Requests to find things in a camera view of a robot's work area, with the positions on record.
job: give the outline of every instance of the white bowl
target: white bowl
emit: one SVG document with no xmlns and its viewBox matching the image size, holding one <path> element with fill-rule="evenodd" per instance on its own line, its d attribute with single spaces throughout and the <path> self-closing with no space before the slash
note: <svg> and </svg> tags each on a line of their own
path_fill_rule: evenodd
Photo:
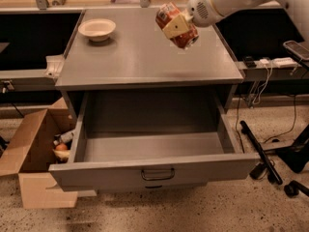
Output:
<svg viewBox="0 0 309 232">
<path fill-rule="evenodd" d="M 115 22 L 109 19 L 90 19 L 80 24 L 78 32 L 92 42 L 102 42 L 109 38 L 115 28 Z"/>
</svg>

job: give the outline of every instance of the open cardboard box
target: open cardboard box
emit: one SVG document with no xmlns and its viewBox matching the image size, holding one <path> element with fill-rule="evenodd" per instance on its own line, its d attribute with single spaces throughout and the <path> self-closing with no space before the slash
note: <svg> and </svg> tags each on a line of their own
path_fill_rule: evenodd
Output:
<svg viewBox="0 0 309 232">
<path fill-rule="evenodd" d="M 23 119 L 0 158 L 0 176 L 18 174 L 24 208 L 72 208 L 76 205 L 78 192 L 63 192 L 48 172 L 49 165 L 56 162 L 52 151 L 54 135 L 74 127 L 63 99 Z"/>
</svg>

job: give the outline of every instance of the power strip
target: power strip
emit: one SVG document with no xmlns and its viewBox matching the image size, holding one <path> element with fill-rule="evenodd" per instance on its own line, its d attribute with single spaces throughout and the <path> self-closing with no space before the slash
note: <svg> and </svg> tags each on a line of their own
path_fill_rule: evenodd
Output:
<svg viewBox="0 0 309 232">
<path fill-rule="evenodd" d="M 278 68 L 295 68 L 298 66 L 298 63 L 292 58 L 275 58 L 273 60 L 274 66 Z"/>
</svg>

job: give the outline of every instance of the drawer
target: drawer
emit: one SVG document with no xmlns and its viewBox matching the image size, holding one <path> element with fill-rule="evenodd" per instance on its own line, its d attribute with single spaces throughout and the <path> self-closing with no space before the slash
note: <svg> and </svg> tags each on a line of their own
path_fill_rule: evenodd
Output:
<svg viewBox="0 0 309 232">
<path fill-rule="evenodd" d="M 49 167 L 63 190 L 123 191 L 244 179 L 240 149 L 210 87 L 85 92 L 70 158 Z"/>
</svg>

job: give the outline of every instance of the concrete floor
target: concrete floor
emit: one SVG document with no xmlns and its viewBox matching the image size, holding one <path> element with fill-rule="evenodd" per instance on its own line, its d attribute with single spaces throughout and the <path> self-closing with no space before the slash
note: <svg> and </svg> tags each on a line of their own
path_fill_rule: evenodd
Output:
<svg viewBox="0 0 309 232">
<path fill-rule="evenodd" d="M 274 103 L 263 101 L 252 109 L 244 101 L 233 103 L 228 115 L 245 120 L 260 142 L 288 131 L 294 121 L 293 98 Z M 296 98 L 293 131 L 279 137 L 295 139 L 309 124 L 309 102 Z M 0 107 L 0 135 L 10 140 L 21 119 L 10 105 Z M 253 148 L 241 135 L 244 150 Z M 0 180 L 0 231 L 309 231 L 309 197 L 286 196 L 283 187 L 291 180 L 309 187 L 307 166 L 295 174 L 278 157 L 271 157 L 284 184 L 267 178 L 254 181 L 212 182 L 205 187 L 102 194 L 79 198 L 74 209 L 25 210 L 16 176 Z"/>
</svg>

